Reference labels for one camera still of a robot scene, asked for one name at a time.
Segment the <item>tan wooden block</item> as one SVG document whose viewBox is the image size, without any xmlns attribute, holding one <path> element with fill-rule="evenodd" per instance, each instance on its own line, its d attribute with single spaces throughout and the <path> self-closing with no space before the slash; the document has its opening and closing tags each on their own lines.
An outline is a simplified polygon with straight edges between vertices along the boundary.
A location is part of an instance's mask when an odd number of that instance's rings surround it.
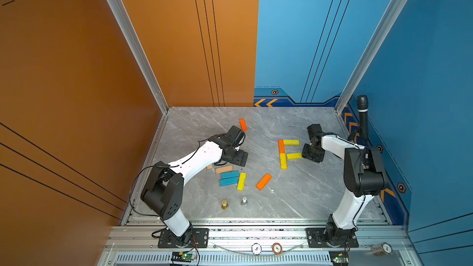
<svg viewBox="0 0 473 266">
<path fill-rule="evenodd" d="M 215 169 L 215 173 L 217 175 L 226 173 L 226 172 L 232 172 L 234 171 L 234 167 L 232 165 L 224 166 L 224 167 L 218 167 Z"/>
</svg>

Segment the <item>yellow block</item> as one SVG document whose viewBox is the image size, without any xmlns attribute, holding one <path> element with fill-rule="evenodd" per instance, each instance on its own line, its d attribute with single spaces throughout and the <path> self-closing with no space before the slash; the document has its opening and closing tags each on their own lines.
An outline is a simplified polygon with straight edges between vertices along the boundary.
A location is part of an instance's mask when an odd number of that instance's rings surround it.
<svg viewBox="0 0 473 266">
<path fill-rule="evenodd" d="M 287 155 L 285 153 L 280 154 L 280 166 L 281 166 L 281 170 L 288 169 Z"/>
<path fill-rule="evenodd" d="M 285 139 L 285 140 L 283 140 L 283 144 L 288 145 L 288 146 L 299 146 L 300 141 L 295 140 L 295 139 Z"/>
<path fill-rule="evenodd" d="M 302 159 L 302 153 L 287 153 L 287 159 L 288 160 L 297 160 L 297 159 Z"/>
<path fill-rule="evenodd" d="M 237 184 L 238 191 L 241 191 L 241 192 L 244 191 L 245 182 L 246 182 L 246 173 L 241 172 L 239 175 L 238 184 Z"/>
</svg>

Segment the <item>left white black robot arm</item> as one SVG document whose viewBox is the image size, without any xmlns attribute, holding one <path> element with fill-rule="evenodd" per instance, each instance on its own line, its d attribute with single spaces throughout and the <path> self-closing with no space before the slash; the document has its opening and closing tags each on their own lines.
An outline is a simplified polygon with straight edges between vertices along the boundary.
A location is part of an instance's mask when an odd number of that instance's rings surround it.
<svg viewBox="0 0 473 266">
<path fill-rule="evenodd" d="M 151 167 L 140 199 L 166 225 L 179 246 L 192 239 L 192 223 L 182 212 L 185 185 L 209 165 L 225 161 L 244 167 L 248 152 L 240 149 L 246 134 L 236 126 L 227 133 L 213 135 L 199 143 L 191 154 L 166 164 L 162 161 Z"/>
</svg>

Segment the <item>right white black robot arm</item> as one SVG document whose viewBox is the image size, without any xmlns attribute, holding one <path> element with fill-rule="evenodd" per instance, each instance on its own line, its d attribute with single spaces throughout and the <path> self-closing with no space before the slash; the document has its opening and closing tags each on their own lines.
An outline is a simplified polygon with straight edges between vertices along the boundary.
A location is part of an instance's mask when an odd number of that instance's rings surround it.
<svg viewBox="0 0 473 266">
<path fill-rule="evenodd" d="M 330 152 L 343 160 L 346 191 L 329 216 L 321 240 L 328 246 L 345 246 L 355 238 L 357 221 L 368 203 L 388 186 L 383 159 L 377 149 L 326 133 L 320 124 L 308 126 L 307 133 L 310 144 L 304 145 L 303 158 L 321 163 Z"/>
</svg>

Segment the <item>upper teal block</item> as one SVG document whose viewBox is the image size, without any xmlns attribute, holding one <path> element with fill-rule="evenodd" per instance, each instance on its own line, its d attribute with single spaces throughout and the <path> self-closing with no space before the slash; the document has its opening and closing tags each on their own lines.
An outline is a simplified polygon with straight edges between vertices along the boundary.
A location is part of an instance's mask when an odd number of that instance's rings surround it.
<svg viewBox="0 0 473 266">
<path fill-rule="evenodd" d="M 239 177 L 239 175 L 240 175 L 239 171 L 230 171 L 230 172 L 224 172 L 220 176 L 221 176 L 221 179 L 224 180 L 224 179 L 231 179 L 234 177 Z"/>
</svg>

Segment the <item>lower teal block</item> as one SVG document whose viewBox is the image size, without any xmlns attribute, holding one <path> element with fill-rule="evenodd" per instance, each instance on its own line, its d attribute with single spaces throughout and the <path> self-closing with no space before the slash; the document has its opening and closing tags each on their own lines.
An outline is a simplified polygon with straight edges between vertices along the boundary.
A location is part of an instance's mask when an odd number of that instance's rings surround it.
<svg viewBox="0 0 473 266">
<path fill-rule="evenodd" d="M 226 179 L 221 179 L 219 181 L 219 184 L 221 187 L 228 186 L 228 185 L 234 185 L 237 184 L 239 181 L 239 177 L 231 177 L 231 178 L 226 178 Z"/>
</svg>

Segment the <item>silver weight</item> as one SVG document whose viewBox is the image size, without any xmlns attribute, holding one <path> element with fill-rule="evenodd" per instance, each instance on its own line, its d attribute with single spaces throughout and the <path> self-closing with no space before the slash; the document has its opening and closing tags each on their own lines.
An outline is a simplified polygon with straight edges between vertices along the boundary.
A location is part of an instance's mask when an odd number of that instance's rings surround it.
<svg viewBox="0 0 473 266">
<path fill-rule="evenodd" d="M 241 200 L 241 205 L 243 207 L 246 207 L 248 205 L 248 199 L 246 197 L 243 197 Z"/>
</svg>

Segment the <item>brass weight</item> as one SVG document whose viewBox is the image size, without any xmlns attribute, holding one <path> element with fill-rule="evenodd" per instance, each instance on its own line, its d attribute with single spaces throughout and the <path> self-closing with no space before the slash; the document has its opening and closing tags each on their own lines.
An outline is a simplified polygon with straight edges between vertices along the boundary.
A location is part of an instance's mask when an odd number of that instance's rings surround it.
<svg viewBox="0 0 473 266">
<path fill-rule="evenodd" d="M 226 199 L 222 200 L 222 202 L 221 202 L 221 208 L 222 208 L 222 210 L 224 210 L 224 211 L 226 211 L 226 210 L 229 209 L 229 204 L 228 204 L 228 202 L 227 202 Z"/>
</svg>

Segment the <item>black microphone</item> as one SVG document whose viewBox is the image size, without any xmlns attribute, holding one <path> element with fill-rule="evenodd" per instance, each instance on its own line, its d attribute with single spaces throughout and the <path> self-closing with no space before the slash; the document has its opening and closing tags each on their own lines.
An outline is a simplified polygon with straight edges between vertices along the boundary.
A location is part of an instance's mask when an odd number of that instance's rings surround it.
<svg viewBox="0 0 473 266">
<path fill-rule="evenodd" d="M 360 134 L 363 142 L 368 144 L 368 96 L 360 95 L 357 97 L 357 109 L 358 109 L 358 119 L 359 119 L 359 128 L 358 133 Z"/>
</svg>

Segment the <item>white round dial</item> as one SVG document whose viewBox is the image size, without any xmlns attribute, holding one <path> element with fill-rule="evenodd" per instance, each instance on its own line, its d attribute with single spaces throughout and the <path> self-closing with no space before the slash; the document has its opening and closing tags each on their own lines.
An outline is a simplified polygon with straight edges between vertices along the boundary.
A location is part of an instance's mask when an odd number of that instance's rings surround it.
<svg viewBox="0 0 473 266">
<path fill-rule="evenodd" d="M 251 246 L 251 251 L 252 253 L 257 256 L 257 255 L 260 255 L 261 252 L 262 252 L 262 247 L 260 244 L 258 243 L 254 243 L 252 246 Z"/>
</svg>

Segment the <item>copper round dial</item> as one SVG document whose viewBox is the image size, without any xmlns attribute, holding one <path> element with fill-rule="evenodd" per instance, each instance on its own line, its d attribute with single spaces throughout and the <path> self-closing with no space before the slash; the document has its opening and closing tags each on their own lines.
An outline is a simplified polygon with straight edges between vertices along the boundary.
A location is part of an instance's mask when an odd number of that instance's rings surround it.
<svg viewBox="0 0 473 266">
<path fill-rule="evenodd" d="M 282 254 L 283 252 L 283 248 L 282 248 L 282 245 L 280 243 L 274 243 L 272 245 L 272 252 L 275 254 L 275 255 L 280 255 Z"/>
</svg>

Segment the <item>right green circuit board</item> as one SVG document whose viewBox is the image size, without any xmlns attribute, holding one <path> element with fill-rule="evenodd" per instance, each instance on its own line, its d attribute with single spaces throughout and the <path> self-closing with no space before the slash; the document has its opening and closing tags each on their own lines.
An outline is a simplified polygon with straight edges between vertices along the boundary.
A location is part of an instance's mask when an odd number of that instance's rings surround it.
<svg viewBox="0 0 473 266">
<path fill-rule="evenodd" d="M 334 266 L 348 266 L 349 256 L 343 252 L 330 251 L 330 261 Z"/>
</svg>

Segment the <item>green circuit board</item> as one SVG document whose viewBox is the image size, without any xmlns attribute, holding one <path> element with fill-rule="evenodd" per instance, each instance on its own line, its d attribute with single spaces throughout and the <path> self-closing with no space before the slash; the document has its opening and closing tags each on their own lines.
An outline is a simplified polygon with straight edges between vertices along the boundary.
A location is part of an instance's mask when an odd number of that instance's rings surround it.
<svg viewBox="0 0 473 266">
<path fill-rule="evenodd" d="M 171 254 L 170 263 L 172 266 L 190 266 L 197 263 L 197 256 L 194 252 L 177 252 Z"/>
<path fill-rule="evenodd" d="M 330 251 L 330 261 L 334 266 L 348 266 L 349 256 L 343 252 Z"/>
</svg>

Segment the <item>left green circuit board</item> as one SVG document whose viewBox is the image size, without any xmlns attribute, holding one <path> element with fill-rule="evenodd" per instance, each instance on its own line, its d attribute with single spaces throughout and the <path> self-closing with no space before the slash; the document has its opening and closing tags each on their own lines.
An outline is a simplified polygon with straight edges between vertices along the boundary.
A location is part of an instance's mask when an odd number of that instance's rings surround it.
<svg viewBox="0 0 473 266">
<path fill-rule="evenodd" d="M 190 266 L 197 263 L 197 256 L 194 252 L 177 252 L 171 254 L 170 263 L 172 266 Z"/>
</svg>

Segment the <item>tape roll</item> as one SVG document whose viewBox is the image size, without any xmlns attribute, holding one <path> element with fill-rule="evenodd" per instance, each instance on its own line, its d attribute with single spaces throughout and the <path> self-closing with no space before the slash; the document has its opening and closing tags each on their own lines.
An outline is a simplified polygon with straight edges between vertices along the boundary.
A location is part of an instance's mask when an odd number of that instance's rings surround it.
<svg viewBox="0 0 473 266">
<path fill-rule="evenodd" d="M 383 242 L 371 247 L 371 252 L 376 257 L 390 256 L 393 253 L 392 246 L 389 243 Z"/>
</svg>

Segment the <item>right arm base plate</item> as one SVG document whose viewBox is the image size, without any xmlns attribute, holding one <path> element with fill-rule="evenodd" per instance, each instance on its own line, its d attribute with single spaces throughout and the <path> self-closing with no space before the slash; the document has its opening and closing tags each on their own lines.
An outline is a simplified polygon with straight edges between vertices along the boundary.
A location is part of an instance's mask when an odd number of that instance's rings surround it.
<svg viewBox="0 0 473 266">
<path fill-rule="evenodd" d="M 355 230 L 327 230 L 326 228 L 306 228 L 307 242 L 310 248 L 358 248 Z"/>
</svg>

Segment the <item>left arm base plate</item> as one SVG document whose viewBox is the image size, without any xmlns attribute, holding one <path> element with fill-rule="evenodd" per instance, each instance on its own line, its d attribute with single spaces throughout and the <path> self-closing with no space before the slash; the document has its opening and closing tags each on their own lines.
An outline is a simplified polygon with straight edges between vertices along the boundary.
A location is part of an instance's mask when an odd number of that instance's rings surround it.
<svg viewBox="0 0 473 266">
<path fill-rule="evenodd" d="M 158 248 L 186 248 L 197 246 L 198 249 L 207 248 L 209 241 L 208 228 L 190 228 L 182 236 L 177 236 L 170 229 L 160 233 Z"/>
</svg>

